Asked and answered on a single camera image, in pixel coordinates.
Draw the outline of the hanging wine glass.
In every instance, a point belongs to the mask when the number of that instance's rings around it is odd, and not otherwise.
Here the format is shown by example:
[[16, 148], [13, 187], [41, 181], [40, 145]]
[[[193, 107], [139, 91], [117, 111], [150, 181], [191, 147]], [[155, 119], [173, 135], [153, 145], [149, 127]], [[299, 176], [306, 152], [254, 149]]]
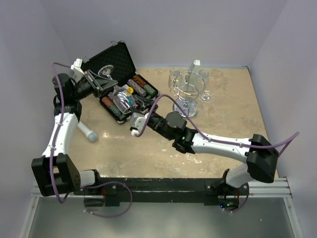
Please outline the hanging wine glass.
[[209, 75], [209, 72], [205, 69], [201, 69], [199, 71], [199, 75], [203, 78], [204, 82], [205, 82], [205, 85], [207, 86], [208, 83], [209, 83], [209, 79], [210, 79], [210, 75]]
[[168, 86], [169, 88], [180, 87], [182, 85], [182, 74], [178, 68], [170, 70]]

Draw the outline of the brown orange chip stack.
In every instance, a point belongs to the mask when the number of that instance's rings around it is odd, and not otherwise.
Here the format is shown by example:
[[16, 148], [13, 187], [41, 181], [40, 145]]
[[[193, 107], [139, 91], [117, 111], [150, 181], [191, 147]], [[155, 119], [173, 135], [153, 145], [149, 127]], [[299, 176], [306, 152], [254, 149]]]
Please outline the brown orange chip stack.
[[142, 79], [140, 78], [138, 75], [134, 75], [133, 76], [133, 80], [139, 85], [141, 86], [147, 93], [151, 92], [150, 86]]

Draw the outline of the white grey handheld tool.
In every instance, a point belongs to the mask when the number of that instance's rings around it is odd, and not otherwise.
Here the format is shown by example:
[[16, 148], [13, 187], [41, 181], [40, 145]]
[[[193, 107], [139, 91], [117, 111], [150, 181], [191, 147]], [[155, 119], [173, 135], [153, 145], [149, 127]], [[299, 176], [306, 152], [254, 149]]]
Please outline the white grey handheld tool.
[[79, 128], [79, 130], [86, 136], [86, 138], [90, 141], [90, 142], [96, 142], [98, 139], [97, 134], [90, 130], [86, 125], [84, 125], [81, 121], [79, 121], [77, 127]]

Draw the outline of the back right hanging wine glass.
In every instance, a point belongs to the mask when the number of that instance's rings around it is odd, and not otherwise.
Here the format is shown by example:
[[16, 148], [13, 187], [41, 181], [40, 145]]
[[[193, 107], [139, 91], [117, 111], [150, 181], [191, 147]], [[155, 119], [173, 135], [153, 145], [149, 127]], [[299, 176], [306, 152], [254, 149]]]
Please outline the back right hanging wine glass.
[[205, 69], [201, 69], [199, 71], [199, 75], [203, 78], [204, 82], [205, 82], [205, 85], [207, 86], [208, 83], [209, 83], [209, 79], [210, 79], [210, 75], [209, 75], [209, 72]]

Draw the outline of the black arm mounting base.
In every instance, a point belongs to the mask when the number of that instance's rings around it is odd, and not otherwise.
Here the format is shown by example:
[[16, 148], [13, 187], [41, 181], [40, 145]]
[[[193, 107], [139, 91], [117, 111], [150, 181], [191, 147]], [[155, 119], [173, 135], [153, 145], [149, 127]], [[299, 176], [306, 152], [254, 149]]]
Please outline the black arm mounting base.
[[249, 185], [230, 188], [220, 178], [98, 178], [91, 188], [81, 188], [75, 195], [102, 196], [106, 206], [121, 202], [202, 203], [217, 206], [219, 197], [249, 194]]

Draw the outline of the clear wine glass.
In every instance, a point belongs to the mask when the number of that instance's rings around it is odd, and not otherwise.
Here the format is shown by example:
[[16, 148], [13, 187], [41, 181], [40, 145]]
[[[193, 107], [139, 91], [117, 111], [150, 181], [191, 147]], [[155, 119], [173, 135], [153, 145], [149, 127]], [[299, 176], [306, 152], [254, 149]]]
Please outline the clear wine glass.
[[[114, 70], [113, 65], [106, 65], [98, 71], [98, 75], [110, 77], [111, 76], [110, 74], [113, 72], [113, 70]], [[128, 114], [132, 112], [131, 110], [129, 110], [129, 101], [128, 101], [129, 96], [131, 95], [132, 94], [129, 94], [126, 90], [121, 89], [121, 87], [119, 87], [118, 85], [114, 86], [112, 100], [123, 114]]]
[[214, 101], [214, 93], [211, 91], [203, 91], [200, 95], [200, 99], [202, 102], [212, 103]]

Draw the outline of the chrome wine glass rack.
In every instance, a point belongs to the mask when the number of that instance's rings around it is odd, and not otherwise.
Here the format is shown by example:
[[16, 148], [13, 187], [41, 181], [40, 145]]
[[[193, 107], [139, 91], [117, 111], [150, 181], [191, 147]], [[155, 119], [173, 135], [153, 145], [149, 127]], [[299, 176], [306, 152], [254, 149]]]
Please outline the chrome wine glass rack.
[[205, 90], [205, 82], [203, 78], [198, 74], [198, 79], [194, 85], [185, 84], [185, 72], [182, 74], [182, 85], [180, 87], [170, 88], [171, 94], [176, 97], [176, 102], [180, 108], [174, 104], [173, 110], [179, 112], [182, 117], [186, 115], [193, 118], [198, 113], [198, 103], [197, 99], [200, 97], [201, 93]]

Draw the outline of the back left hanging wine glass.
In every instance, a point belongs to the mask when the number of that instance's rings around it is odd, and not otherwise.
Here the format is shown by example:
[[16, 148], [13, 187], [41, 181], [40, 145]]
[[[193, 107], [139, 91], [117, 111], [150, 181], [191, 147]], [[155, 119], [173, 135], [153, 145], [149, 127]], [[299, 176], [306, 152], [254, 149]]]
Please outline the back left hanging wine glass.
[[170, 70], [168, 86], [169, 88], [180, 87], [182, 85], [182, 74], [178, 68]]

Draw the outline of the grey purple chip stack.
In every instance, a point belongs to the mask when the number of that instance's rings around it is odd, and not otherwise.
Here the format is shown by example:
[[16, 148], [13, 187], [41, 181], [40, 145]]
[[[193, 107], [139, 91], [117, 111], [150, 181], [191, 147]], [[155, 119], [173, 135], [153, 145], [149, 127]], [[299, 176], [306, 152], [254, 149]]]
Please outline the grey purple chip stack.
[[127, 84], [134, 89], [141, 97], [145, 97], [147, 92], [139, 86], [134, 80], [128, 79]]

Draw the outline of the dark green chip stack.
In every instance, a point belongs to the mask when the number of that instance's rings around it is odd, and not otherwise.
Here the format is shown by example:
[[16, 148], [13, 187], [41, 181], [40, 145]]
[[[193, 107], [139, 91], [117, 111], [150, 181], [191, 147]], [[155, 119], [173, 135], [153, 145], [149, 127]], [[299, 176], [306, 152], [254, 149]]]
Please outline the dark green chip stack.
[[113, 114], [119, 119], [122, 120], [125, 118], [125, 115], [120, 111], [120, 109], [115, 105], [112, 104], [109, 106], [109, 109], [113, 112]]

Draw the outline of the black poker chip case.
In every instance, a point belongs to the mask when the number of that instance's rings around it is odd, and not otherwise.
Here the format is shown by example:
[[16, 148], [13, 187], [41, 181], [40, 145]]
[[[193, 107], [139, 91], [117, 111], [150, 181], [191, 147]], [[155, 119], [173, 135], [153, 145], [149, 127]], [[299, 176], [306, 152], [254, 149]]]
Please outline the black poker chip case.
[[[136, 67], [133, 63], [131, 55], [128, 51], [127, 45], [124, 41], [120, 41], [114, 43], [111, 47], [105, 49], [104, 51], [98, 53], [97, 55], [93, 56], [92, 58], [85, 60], [82, 63], [82, 70], [83, 72], [88, 71], [88, 69], [92, 70], [94, 73], [98, 74], [98, 71], [106, 66], [106, 65], [113, 65], [114, 70], [110, 74], [113, 80], [118, 81], [118, 86], [122, 87], [124, 84], [127, 84], [128, 79], [133, 79], [134, 75], [138, 75], [142, 78], [147, 84], [149, 84], [152, 88], [157, 90], [151, 83], [149, 83], [144, 77], [142, 77], [139, 73], [137, 73]], [[89, 93], [92, 94], [92, 87], [89, 82], [86, 80], [85, 75], [76, 83], [76, 88], [78, 89], [78, 93], [81, 95], [87, 96]], [[102, 102], [101, 99], [103, 97], [108, 97], [112, 100], [113, 89], [102, 92], [100, 97], [96, 97], [99, 100], [101, 106], [112, 116], [112, 118], [118, 123], [123, 124], [128, 121], [130, 118], [131, 113], [124, 114], [125, 118], [119, 120], [113, 112], [107, 108]], [[133, 96], [139, 95], [137, 92], [133, 92]]]

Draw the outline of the red brown chip stack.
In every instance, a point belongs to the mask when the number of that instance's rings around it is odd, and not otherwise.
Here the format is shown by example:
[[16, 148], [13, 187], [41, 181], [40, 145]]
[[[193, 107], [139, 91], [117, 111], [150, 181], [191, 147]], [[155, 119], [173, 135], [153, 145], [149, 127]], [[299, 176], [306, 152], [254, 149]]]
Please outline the red brown chip stack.
[[110, 108], [114, 105], [114, 103], [112, 102], [112, 100], [108, 97], [103, 97], [101, 99], [101, 102], [107, 107], [107, 108]]

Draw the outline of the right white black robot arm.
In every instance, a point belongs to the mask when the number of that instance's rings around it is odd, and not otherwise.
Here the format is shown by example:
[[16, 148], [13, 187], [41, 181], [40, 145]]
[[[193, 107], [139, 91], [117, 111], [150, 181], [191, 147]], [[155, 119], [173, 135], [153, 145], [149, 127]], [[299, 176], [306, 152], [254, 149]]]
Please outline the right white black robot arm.
[[261, 135], [252, 138], [227, 138], [209, 135], [190, 129], [187, 121], [179, 112], [170, 112], [166, 117], [157, 114], [154, 108], [146, 114], [133, 109], [130, 129], [131, 134], [140, 137], [146, 127], [172, 141], [172, 147], [183, 154], [213, 154], [241, 162], [234, 169], [227, 169], [216, 185], [227, 195], [250, 181], [273, 183], [279, 153]]

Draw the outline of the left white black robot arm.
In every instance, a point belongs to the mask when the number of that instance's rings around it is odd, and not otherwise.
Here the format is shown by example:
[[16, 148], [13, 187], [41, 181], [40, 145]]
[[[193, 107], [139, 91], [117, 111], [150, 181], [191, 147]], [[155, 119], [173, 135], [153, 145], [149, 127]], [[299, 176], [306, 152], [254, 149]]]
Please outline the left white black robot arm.
[[80, 172], [69, 157], [70, 145], [82, 114], [80, 101], [94, 94], [101, 96], [118, 82], [107, 76], [83, 72], [75, 81], [66, 73], [52, 79], [56, 95], [54, 104], [54, 128], [48, 146], [42, 156], [33, 159], [31, 168], [42, 196], [59, 197], [85, 189], [98, 194], [103, 188], [94, 170]]

